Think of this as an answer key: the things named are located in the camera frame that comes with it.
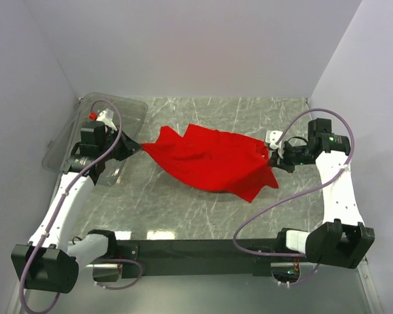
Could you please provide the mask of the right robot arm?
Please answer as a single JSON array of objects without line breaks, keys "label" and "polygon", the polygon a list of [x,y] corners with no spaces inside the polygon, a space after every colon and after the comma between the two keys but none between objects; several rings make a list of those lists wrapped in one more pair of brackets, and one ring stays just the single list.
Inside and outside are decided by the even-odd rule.
[{"label": "right robot arm", "polygon": [[274,253],[283,261],[297,253],[312,263],[354,269],[375,240],[375,232],[365,226],[359,212],[350,162],[351,147],[347,136],[331,130],[331,120],[317,118],[308,123],[303,145],[289,141],[278,143],[280,131],[268,131],[265,144],[271,151],[268,165],[293,173],[296,166],[315,165],[324,184],[324,217],[312,232],[282,229],[277,235]]}]

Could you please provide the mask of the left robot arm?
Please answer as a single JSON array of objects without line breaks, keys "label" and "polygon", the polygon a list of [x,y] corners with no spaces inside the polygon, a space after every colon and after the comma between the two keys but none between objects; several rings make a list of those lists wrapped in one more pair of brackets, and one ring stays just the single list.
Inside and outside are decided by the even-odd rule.
[{"label": "left robot arm", "polygon": [[74,223],[109,160],[123,161],[140,150],[121,126],[109,120],[85,122],[63,166],[55,198],[40,227],[25,245],[11,253],[20,290],[42,290],[67,294],[79,272],[87,265],[118,258],[115,233],[92,230],[78,244],[70,246]]}]

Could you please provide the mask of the red t shirt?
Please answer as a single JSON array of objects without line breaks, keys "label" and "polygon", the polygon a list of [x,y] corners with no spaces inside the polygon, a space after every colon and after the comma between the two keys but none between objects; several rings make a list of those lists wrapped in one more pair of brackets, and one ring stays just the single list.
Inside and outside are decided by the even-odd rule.
[{"label": "red t shirt", "polygon": [[189,124],[180,135],[160,128],[142,150],[165,172],[193,188],[226,192],[251,203],[264,187],[278,188],[264,142],[239,133]]}]

